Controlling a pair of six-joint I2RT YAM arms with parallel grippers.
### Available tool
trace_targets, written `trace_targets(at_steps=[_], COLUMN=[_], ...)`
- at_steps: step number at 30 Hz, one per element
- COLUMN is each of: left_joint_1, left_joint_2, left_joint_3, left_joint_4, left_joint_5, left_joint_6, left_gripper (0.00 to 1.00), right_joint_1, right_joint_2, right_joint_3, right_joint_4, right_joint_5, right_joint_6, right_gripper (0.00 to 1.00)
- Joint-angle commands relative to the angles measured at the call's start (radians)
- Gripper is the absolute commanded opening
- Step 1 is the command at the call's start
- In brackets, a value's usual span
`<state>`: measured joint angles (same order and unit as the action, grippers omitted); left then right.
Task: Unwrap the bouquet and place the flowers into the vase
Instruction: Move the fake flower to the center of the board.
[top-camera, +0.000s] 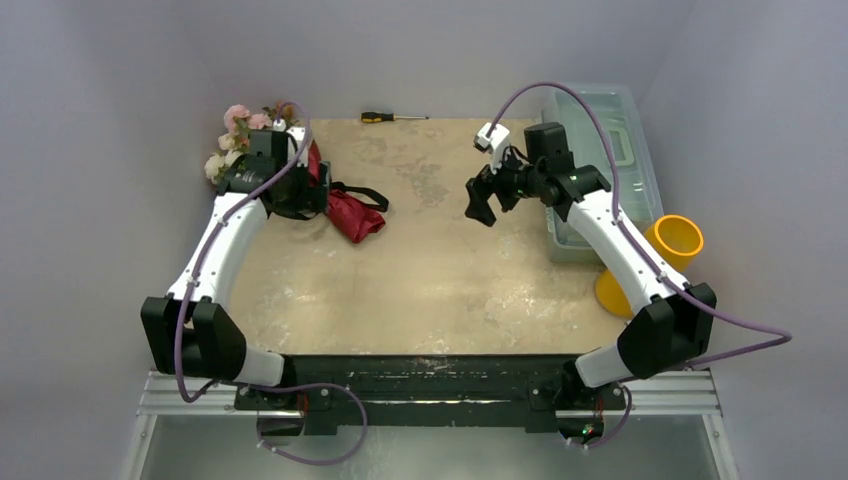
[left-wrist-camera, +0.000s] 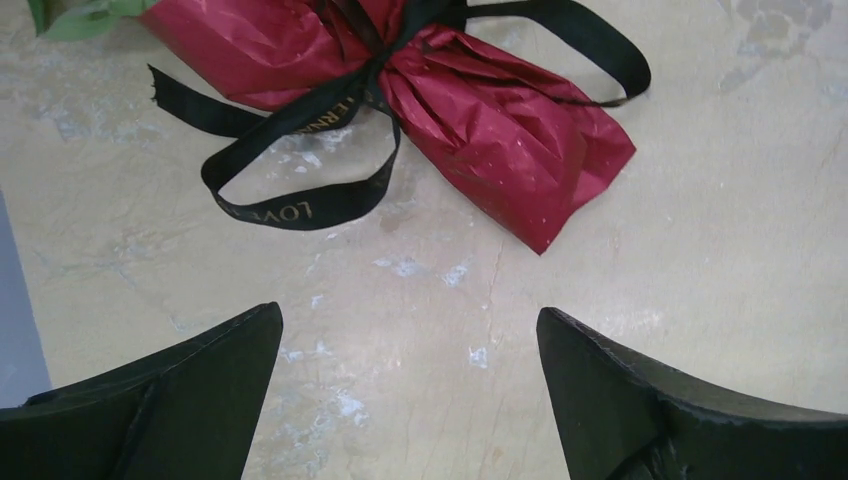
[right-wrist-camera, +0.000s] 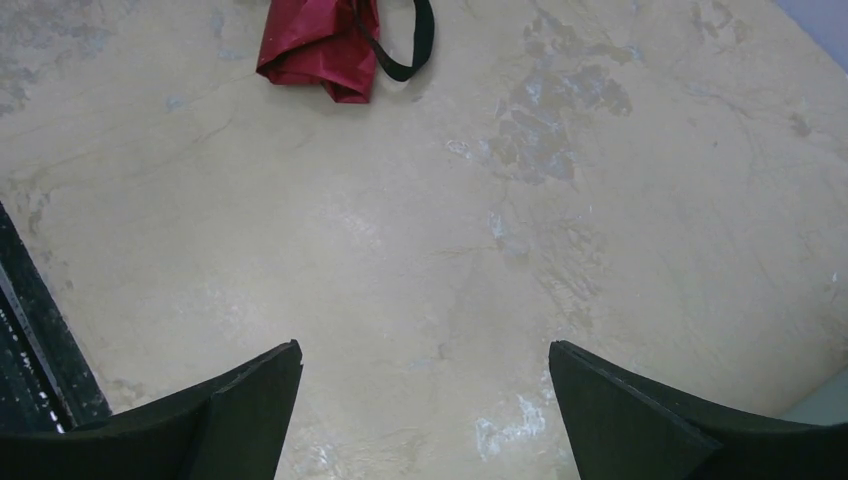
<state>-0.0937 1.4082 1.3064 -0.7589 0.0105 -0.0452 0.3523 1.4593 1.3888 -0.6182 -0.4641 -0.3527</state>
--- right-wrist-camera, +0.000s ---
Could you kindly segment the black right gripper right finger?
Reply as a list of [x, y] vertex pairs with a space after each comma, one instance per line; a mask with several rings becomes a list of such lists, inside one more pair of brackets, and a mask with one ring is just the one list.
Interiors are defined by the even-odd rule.
[[844, 479], [847, 426], [716, 404], [555, 341], [549, 371], [583, 479]]

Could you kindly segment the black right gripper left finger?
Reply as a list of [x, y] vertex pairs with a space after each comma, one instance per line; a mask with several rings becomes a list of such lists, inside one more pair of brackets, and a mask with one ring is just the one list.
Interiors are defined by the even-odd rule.
[[4, 479], [272, 479], [302, 375], [297, 341], [69, 432], [2, 434]]

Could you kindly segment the red paper flower bouquet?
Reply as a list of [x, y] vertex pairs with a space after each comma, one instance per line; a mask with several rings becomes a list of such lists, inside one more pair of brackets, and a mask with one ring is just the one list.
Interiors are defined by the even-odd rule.
[[274, 85], [314, 85], [337, 103], [370, 102], [377, 58], [359, 26], [379, 37], [375, 1], [273, 0], [256, 73]]

